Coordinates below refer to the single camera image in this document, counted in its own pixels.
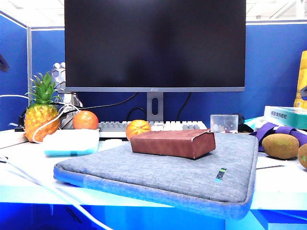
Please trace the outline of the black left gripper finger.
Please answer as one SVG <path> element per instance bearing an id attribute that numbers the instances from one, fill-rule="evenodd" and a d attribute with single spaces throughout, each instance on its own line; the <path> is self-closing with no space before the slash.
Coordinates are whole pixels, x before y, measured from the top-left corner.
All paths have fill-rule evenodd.
<path id="1" fill-rule="evenodd" d="M 5 60 L 5 58 L 0 54 L 0 70 L 3 72 L 8 72 L 10 69 L 10 65 Z"/>

